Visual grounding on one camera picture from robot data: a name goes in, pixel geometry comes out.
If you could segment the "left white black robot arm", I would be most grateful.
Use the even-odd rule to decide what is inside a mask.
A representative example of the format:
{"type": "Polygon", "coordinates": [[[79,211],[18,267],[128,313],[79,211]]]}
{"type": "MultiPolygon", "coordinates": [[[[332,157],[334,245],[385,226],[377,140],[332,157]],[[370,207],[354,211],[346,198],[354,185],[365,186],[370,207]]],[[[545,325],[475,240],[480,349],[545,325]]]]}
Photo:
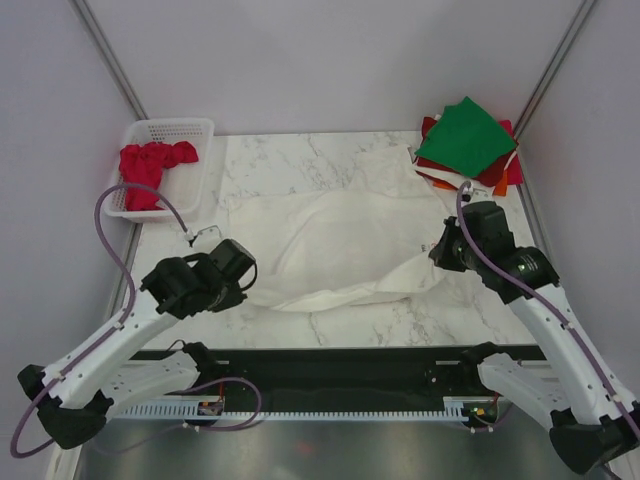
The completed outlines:
{"type": "Polygon", "coordinates": [[[221,312],[247,297],[240,280],[255,258],[233,239],[209,253],[161,260],[121,313],[80,346],[46,366],[28,365],[18,381],[51,442],[73,449],[115,416],[166,394],[208,393],[219,382],[212,353],[200,342],[133,370],[123,365],[147,342],[202,312],[221,312]]]}

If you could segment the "right aluminium corner post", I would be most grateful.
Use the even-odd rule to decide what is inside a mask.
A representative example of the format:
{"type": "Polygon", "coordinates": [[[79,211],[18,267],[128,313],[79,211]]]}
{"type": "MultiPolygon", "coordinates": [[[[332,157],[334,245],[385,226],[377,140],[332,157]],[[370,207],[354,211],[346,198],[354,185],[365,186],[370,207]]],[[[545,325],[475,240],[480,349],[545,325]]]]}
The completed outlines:
{"type": "Polygon", "coordinates": [[[527,103],[518,117],[514,135],[520,140],[532,117],[536,113],[538,107],[542,103],[545,95],[551,88],[554,80],[559,74],[564,62],[571,53],[572,48],[576,44],[582,31],[585,29],[588,21],[592,17],[596,7],[600,4],[598,0],[582,0],[575,13],[573,14],[568,26],[566,27],[561,39],[557,43],[553,54],[547,62],[540,78],[538,79],[527,103]]]}

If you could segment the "folded dark red t-shirt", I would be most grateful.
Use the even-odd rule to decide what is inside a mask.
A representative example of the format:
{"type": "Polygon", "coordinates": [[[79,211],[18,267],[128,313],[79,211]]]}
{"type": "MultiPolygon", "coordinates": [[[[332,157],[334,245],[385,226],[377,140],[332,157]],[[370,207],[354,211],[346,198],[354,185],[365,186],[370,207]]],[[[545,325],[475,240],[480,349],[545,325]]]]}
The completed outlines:
{"type": "MultiPolygon", "coordinates": [[[[437,123],[437,120],[433,117],[424,117],[422,121],[421,134],[422,139],[425,140],[427,133],[431,130],[431,128],[437,123]]],[[[502,177],[505,165],[507,161],[511,157],[513,151],[508,152],[499,156],[489,167],[484,169],[480,174],[474,177],[474,180],[479,181],[482,185],[487,187],[494,187],[497,185],[502,177]]],[[[434,162],[428,158],[417,157],[417,165],[423,168],[431,168],[438,171],[444,171],[449,173],[457,173],[457,170],[454,170],[445,165],[434,162]]]]}

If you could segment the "folded pink red t-shirt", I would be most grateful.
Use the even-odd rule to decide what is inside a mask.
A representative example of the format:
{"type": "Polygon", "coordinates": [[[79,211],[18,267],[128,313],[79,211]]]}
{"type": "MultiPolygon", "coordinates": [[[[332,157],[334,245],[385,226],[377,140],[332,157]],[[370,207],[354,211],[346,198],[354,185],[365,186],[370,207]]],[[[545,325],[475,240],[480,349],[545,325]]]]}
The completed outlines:
{"type": "Polygon", "coordinates": [[[500,125],[511,136],[515,146],[497,160],[499,165],[500,185],[505,187],[519,186],[524,181],[524,175],[519,157],[519,143],[513,134],[513,127],[509,120],[500,121],[500,125]]]}

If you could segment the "white coca-cola t-shirt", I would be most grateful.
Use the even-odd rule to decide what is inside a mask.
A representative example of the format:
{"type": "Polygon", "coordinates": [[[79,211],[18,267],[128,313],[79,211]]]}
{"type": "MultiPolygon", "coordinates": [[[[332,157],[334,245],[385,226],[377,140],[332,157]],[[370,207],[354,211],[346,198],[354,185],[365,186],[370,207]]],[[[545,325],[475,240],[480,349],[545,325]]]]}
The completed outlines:
{"type": "Polygon", "coordinates": [[[343,189],[232,198],[229,234],[254,256],[250,303],[319,312],[424,294],[447,272],[430,249],[455,194],[420,176],[405,145],[358,155],[343,189]]]}

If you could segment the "crumpled red t-shirt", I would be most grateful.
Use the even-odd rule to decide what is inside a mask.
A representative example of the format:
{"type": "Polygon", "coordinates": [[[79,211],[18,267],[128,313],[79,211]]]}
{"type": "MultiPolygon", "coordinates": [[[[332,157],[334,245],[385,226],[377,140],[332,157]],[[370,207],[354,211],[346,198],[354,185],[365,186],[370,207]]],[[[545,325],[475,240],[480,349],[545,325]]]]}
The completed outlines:
{"type": "MultiPolygon", "coordinates": [[[[165,170],[198,161],[196,148],[187,141],[175,144],[130,144],[120,150],[119,172],[124,183],[142,184],[159,190],[165,170]]],[[[129,188],[125,196],[125,207],[128,211],[160,210],[158,201],[159,197],[147,190],[129,188]]]]}

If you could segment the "left aluminium corner post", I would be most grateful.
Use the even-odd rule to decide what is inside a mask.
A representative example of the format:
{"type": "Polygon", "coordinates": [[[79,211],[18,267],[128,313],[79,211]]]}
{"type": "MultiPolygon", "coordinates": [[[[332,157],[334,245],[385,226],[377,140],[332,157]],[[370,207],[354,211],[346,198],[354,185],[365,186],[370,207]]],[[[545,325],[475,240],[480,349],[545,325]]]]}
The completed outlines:
{"type": "Polygon", "coordinates": [[[147,111],[118,59],[90,2],[87,0],[70,0],[69,4],[87,32],[94,48],[131,113],[137,120],[147,120],[149,118],[147,111]]]}

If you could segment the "aluminium corner post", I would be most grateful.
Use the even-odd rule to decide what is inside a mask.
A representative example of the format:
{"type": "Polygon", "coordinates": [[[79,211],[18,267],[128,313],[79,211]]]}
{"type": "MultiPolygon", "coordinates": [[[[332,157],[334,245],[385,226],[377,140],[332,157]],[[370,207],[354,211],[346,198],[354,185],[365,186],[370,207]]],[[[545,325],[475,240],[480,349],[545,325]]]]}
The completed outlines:
{"type": "Polygon", "coordinates": [[[566,27],[561,39],[557,43],[553,54],[547,62],[540,78],[538,79],[527,103],[518,117],[514,135],[520,140],[532,117],[536,113],[538,107],[542,103],[545,95],[551,88],[554,80],[559,74],[564,62],[571,53],[572,48],[576,44],[582,31],[585,29],[588,21],[592,17],[596,7],[600,4],[598,0],[582,0],[575,13],[573,14],[568,26],[566,27]]]}
{"type": "Polygon", "coordinates": [[[90,2],[87,0],[70,0],[69,4],[87,32],[94,48],[131,113],[137,120],[147,120],[149,118],[147,111],[118,59],[90,2]]]}

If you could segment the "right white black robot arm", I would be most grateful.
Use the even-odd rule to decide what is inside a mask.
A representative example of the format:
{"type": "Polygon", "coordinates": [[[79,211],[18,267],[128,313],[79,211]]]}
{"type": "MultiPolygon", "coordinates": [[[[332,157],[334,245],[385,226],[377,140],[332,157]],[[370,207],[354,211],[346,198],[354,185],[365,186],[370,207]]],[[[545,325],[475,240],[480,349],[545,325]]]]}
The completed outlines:
{"type": "Polygon", "coordinates": [[[486,342],[458,368],[467,392],[500,394],[548,433],[576,474],[586,474],[639,446],[639,401],[597,352],[581,326],[559,275],[536,247],[519,247],[497,203],[456,201],[429,257],[440,269],[476,273],[535,339],[559,385],[546,385],[509,354],[486,342]]]}

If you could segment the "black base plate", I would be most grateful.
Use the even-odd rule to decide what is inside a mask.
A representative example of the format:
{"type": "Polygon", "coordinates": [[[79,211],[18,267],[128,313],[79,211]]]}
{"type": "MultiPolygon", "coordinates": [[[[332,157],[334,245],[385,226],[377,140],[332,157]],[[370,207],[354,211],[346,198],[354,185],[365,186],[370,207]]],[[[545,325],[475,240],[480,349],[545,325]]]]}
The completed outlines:
{"type": "Polygon", "coordinates": [[[241,377],[251,387],[227,384],[225,401],[253,410],[279,407],[437,406],[445,397],[488,397],[473,361],[506,353],[514,360],[541,361],[535,346],[398,347],[211,350],[191,343],[201,372],[197,382],[241,377]]]}

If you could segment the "folded orange t-shirt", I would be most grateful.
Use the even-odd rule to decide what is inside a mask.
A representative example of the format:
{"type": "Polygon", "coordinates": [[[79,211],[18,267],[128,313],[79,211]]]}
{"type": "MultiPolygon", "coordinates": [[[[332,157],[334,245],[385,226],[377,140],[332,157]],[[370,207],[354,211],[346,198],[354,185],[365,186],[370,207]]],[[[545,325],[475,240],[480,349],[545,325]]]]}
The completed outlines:
{"type": "Polygon", "coordinates": [[[439,171],[438,175],[435,175],[431,180],[434,187],[451,191],[460,188],[465,181],[470,181],[473,188],[486,190],[492,196],[505,197],[507,194],[508,181],[506,176],[503,176],[503,178],[493,186],[484,185],[479,180],[469,179],[457,173],[444,171],[439,171]]]}

